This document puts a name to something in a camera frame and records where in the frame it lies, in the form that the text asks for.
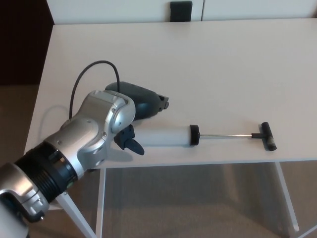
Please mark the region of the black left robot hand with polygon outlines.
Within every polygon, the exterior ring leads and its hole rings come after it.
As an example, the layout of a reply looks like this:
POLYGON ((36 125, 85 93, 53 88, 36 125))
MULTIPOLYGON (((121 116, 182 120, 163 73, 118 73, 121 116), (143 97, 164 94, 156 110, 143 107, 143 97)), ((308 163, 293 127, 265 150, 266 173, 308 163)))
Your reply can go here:
MULTIPOLYGON (((106 90, 118 91, 133 100, 136 108, 134 121, 151 118, 169 106, 168 97, 128 82, 120 82, 119 90, 117 84, 112 83, 106 87, 106 90)), ((134 127, 129 125, 114 137, 114 142, 122 150, 128 148, 136 154, 144 155, 143 147, 134 137, 134 127)))

